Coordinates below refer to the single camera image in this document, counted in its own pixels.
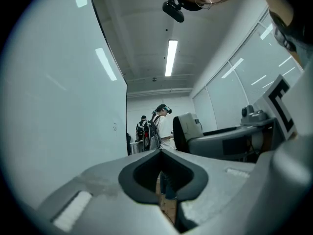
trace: ceiling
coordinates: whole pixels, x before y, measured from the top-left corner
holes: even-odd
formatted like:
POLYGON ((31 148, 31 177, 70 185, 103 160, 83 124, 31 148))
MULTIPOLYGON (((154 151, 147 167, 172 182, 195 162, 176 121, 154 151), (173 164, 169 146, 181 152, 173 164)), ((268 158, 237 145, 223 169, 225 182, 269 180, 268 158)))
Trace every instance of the ceiling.
POLYGON ((93 1, 128 92, 133 94, 192 88, 242 5, 242 0, 229 0, 209 11, 182 9, 185 21, 177 23, 162 11, 166 0, 93 1), (165 77, 169 39, 177 39, 178 48, 172 76, 165 77))

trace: person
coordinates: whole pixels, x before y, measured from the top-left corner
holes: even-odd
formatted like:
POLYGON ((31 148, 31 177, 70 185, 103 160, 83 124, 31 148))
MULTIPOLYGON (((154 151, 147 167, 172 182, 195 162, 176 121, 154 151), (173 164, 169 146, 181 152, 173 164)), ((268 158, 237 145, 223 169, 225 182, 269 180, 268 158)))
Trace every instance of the person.
MULTIPOLYGON (((190 11, 210 9, 227 0, 177 0, 190 11)), ((274 36, 303 67, 313 54, 313 34, 310 17, 306 14, 306 0, 266 0, 274 22, 274 36)))
MULTIPOLYGON (((165 104, 160 104, 154 111, 151 121, 155 122, 157 133, 161 138, 160 149, 174 149, 170 144, 172 127, 166 119, 168 112, 172 112, 165 104)), ((160 189, 161 194, 165 194, 165 198, 169 200, 176 199, 176 194, 168 183, 163 172, 160 174, 160 189)))
POLYGON ((142 140, 143 137, 143 130, 147 127, 147 117, 145 115, 141 116, 141 121, 136 126, 136 141, 142 140))

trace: white shirt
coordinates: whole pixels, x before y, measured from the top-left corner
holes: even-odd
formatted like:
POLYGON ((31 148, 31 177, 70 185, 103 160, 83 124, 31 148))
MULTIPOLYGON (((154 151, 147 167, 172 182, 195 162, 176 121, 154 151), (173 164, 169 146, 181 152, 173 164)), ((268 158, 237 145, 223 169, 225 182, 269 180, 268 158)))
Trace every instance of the white shirt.
POLYGON ((174 149, 171 146, 170 139, 165 139, 171 135, 172 127, 170 122, 166 119, 165 116, 160 116, 158 120, 155 122, 157 133, 161 138, 161 149, 174 149))

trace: brown floor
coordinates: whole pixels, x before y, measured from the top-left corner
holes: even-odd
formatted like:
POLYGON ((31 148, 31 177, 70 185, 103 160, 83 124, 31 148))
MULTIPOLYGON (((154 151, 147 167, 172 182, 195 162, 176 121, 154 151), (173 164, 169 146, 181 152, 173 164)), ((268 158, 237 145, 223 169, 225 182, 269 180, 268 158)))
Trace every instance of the brown floor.
POLYGON ((162 212, 174 224, 176 218, 177 200, 167 200, 165 199, 165 194, 160 193, 160 179, 156 182, 156 194, 159 196, 159 206, 162 212))

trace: sleeve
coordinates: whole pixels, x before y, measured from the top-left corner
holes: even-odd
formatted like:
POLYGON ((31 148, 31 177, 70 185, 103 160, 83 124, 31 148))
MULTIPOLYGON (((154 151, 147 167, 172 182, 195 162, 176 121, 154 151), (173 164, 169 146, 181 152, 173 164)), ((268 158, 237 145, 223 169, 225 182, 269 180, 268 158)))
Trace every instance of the sleeve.
POLYGON ((162 119, 160 119, 160 123, 159 123, 159 136, 160 138, 166 138, 169 137, 171 135, 171 125, 170 125, 170 121, 167 120, 165 117, 162 117, 162 119))

